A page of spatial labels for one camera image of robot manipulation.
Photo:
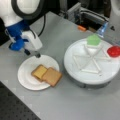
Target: gray table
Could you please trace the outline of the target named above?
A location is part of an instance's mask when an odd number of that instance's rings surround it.
[[[43,19],[31,27],[37,33]],[[28,57],[22,52],[8,49],[10,42],[0,47],[0,80],[42,120],[119,120],[120,79],[116,76],[105,88],[88,91],[75,85],[63,65],[64,53],[73,42],[92,33],[80,32],[77,26],[53,13],[47,14],[47,25],[41,36],[41,54],[52,56],[63,73],[55,88],[30,91],[22,87],[17,79],[21,63]]]

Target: green object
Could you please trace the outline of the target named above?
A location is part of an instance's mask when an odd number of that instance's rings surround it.
[[[87,38],[87,45],[97,46],[99,45],[100,41],[101,39],[98,37],[98,35],[94,34]]]

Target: bread slice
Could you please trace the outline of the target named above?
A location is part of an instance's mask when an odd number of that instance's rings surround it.
[[[44,67],[43,65],[39,65],[33,72],[31,73],[32,76],[37,78],[40,82],[43,81],[42,76],[46,73],[47,68]]]
[[[48,68],[47,72],[43,75],[42,80],[54,87],[61,77],[62,74],[60,72],[50,67]]]

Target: blue robot part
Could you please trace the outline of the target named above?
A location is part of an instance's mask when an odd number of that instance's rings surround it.
[[[24,42],[28,42],[26,39],[22,39],[22,31],[30,30],[29,25],[25,20],[20,21],[14,25],[6,27],[8,34],[14,38],[15,42],[12,43],[9,48],[14,51],[19,51],[24,48]]]

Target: red object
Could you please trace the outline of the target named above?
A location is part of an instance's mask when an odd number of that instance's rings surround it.
[[[81,31],[84,31],[84,32],[87,30],[85,27],[83,27],[81,25],[78,26],[78,29],[81,30]]]
[[[113,47],[110,47],[108,50],[107,50],[107,53],[109,54],[110,57],[119,57],[120,56],[120,47],[118,46],[113,46]]]

